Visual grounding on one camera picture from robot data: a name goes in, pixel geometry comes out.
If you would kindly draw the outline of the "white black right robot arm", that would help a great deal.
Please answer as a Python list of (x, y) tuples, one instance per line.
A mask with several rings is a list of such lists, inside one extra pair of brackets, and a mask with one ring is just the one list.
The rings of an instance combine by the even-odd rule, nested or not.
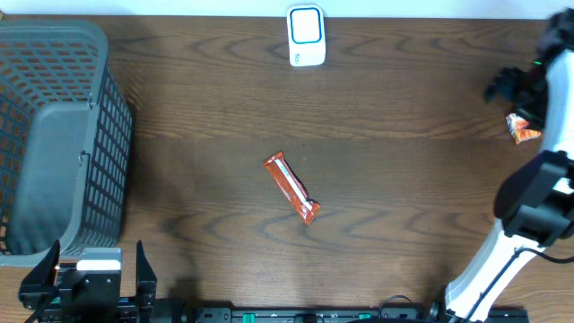
[(532, 67), (504, 68), (484, 98), (503, 96), (541, 131), (538, 154), (510, 175), (495, 198), (491, 232), (465, 271), (450, 282), (438, 319), (484, 322), (492, 304), (534, 257), (573, 234), (573, 11), (548, 21)]

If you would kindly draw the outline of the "red orange snack bar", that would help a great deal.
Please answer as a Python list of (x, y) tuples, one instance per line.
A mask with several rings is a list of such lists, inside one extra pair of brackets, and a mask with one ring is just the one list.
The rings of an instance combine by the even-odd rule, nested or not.
[(264, 166), (304, 223), (311, 225), (320, 210), (320, 203), (309, 197), (307, 189), (285, 160), (283, 151), (270, 156)]

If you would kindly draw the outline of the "small orange box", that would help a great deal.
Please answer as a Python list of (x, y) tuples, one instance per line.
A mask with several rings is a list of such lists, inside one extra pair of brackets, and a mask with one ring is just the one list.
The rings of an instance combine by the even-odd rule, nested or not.
[(508, 114), (506, 122), (510, 135), (516, 144), (537, 139), (542, 135), (541, 131), (531, 129), (529, 122), (516, 113)]

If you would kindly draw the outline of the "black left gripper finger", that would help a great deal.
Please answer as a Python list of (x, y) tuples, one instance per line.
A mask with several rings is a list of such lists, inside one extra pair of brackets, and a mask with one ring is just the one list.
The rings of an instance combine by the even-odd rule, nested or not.
[(46, 256), (22, 280), (19, 299), (46, 299), (57, 290), (54, 282), (59, 255), (60, 242), (56, 240)]
[(151, 310), (155, 303), (157, 277), (144, 253), (143, 242), (136, 244), (136, 303), (140, 310)]

